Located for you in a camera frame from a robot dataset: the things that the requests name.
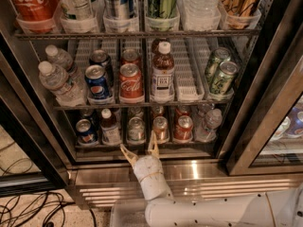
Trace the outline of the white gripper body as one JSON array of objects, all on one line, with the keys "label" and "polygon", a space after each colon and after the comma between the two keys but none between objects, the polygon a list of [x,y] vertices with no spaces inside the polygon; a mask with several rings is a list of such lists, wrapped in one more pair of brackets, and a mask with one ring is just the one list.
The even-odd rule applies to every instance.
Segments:
[{"label": "white gripper body", "polygon": [[173,199],[171,189],[164,176],[162,163],[157,157],[147,155],[139,158],[134,164],[133,170],[146,201],[158,198]]}]

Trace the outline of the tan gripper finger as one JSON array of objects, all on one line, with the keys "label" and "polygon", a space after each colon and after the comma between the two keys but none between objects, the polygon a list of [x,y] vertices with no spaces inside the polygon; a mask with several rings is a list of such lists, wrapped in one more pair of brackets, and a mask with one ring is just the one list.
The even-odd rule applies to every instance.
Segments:
[{"label": "tan gripper finger", "polygon": [[129,151],[123,144],[120,145],[120,150],[124,154],[128,162],[134,166],[138,160],[138,156],[133,152]]},{"label": "tan gripper finger", "polygon": [[148,145],[148,153],[154,157],[159,157],[159,148],[157,144],[157,138],[154,131],[151,131],[151,138]]}]

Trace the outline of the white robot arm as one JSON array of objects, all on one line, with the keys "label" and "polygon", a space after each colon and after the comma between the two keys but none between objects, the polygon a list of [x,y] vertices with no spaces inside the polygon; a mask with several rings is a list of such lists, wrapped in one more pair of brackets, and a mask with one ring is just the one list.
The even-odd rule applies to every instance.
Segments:
[{"label": "white robot arm", "polygon": [[154,134],[149,153],[139,157],[124,146],[120,150],[131,164],[147,202],[145,220],[150,227],[303,227],[303,186],[221,198],[178,201],[164,177]]}]

